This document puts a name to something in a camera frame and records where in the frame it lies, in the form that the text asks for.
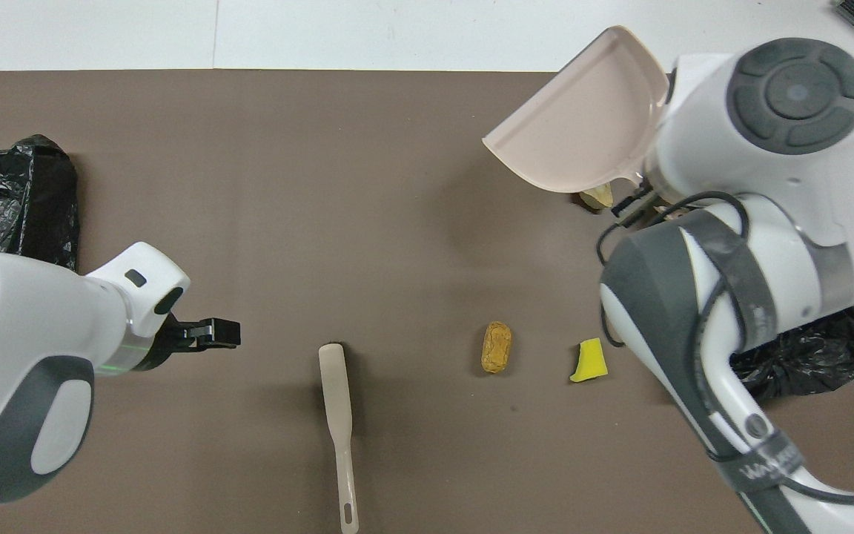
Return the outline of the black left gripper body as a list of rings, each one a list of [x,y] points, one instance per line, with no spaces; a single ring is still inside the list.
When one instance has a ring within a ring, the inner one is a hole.
[[[162,327],[157,331],[145,358],[142,359],[142,371],[150,371],[162,365],[172,354],[190,352],[194,339],[189,331],[193,322],[180,321],[175,314],[167,315]]]

